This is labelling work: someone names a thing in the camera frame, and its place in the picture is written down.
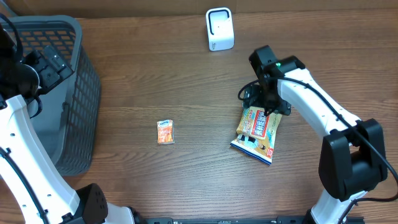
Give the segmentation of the yellow red snack bag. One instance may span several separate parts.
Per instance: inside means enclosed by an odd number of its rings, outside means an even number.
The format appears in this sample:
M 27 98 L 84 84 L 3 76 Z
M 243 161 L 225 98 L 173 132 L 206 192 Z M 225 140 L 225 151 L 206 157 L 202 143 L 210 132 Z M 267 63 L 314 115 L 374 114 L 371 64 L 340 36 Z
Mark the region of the yellow red snack bag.
M 271 165 L 275 137 L 282 115 L 266 115 L 263 108 L 251 106 L 243 109 L 236 129 L 237 137 L 230 145 L 259 161 Z

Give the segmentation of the small orange snack packet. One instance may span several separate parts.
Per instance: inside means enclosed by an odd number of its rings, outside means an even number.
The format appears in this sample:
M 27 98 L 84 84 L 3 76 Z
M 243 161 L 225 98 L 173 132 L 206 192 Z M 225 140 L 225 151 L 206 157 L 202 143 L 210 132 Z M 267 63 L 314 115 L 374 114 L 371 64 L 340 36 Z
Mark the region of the small orange snack packet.
M 157 122 L 157 143 L 174 144 L 174 122 L 166 119 Z

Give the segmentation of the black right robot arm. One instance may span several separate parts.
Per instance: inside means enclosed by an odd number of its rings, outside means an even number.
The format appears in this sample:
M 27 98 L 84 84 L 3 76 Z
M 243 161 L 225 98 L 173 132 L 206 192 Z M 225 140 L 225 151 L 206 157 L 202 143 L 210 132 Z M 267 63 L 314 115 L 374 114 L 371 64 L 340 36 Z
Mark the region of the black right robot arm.
M 257 80 L 240 90 L 243 105 L 262 108 L 266 117 L 288 116 L 295 108 L 322 140 L 318 175 L 324 190 L 304 216 L 284 217 L 284 222 L 363 223 L 348 213 L 387 179 L 381 125 L 341 107 L 295 56 L 278 59 L 266 45 L 256 49 L 249 62 Z

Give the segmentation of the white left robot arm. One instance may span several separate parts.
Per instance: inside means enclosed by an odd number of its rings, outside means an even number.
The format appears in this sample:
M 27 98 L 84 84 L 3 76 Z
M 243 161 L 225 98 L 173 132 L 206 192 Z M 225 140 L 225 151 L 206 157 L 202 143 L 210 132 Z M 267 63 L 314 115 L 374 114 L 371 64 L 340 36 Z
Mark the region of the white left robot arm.
M 72 74 L 55 53 L 22 56 L 19 34 L 1 30 L 1 176 L 26 223 L 136 223 L 129 207 L 106 201 L 97 184 L 72 189 L 56 170 L 31 123 L 27 104 Z

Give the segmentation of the white barcode scanner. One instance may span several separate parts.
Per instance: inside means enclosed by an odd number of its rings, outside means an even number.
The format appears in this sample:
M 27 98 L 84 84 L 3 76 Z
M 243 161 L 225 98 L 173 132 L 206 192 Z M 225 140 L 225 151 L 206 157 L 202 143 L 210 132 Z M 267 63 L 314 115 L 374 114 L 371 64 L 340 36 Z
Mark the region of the white barcode scanner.
M 234 29 L 231 10 L 227 7 L 209 9 L 205 15 L 209 50 L 229 50 L 234 47 Z

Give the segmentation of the grey plastic shopping basket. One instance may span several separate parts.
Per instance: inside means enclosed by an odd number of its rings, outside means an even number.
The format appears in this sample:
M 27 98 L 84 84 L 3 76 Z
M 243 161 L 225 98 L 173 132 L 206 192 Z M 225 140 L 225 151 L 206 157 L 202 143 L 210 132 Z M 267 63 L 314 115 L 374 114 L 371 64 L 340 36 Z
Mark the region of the grey plastic shopping basket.
M 29 114 L 44 149 L 62 176 L 86 172 L 91 165 L 95 129 L 101 99 L 101 82 L 87 56 L 80 23 L 70 16 L 12 17 L 24 53 L 43 52 L 51 46 L 74 71 L 37 102 L 29 103 Z

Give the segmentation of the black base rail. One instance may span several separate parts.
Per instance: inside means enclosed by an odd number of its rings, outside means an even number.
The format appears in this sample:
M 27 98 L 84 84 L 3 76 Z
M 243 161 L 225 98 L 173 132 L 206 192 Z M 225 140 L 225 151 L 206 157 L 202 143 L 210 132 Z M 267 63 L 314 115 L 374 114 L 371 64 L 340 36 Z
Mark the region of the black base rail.
M 305 224 L 315 223 L 305 216 L 279 216 L 276 218 L 243 219 L 173 219 L 169 217 L 140 218 L 138 224 Z

